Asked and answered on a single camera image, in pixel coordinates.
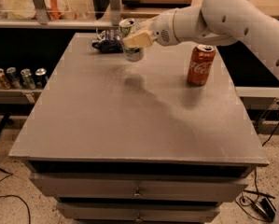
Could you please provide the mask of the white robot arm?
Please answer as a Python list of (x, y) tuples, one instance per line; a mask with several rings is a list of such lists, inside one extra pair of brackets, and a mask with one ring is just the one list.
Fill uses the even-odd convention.
[(122, 39), (129, 48), (186, 41), (213, 46), (240, 41), (279, 80), (279, 21), (249, 0), (202, 0), (197, 6), (167, 10)]

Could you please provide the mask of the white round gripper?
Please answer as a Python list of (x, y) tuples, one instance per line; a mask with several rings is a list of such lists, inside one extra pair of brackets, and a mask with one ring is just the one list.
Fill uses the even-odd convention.
[(153, 19), (137, 20), (137, 31), (124, 37), (123, 45), (129, 49), (147, 48), (151, 47), (155, 40), (162, 46), (177, 45), (179, 41), (174, 34), (176, 11), (177, 9), (171, 9)]

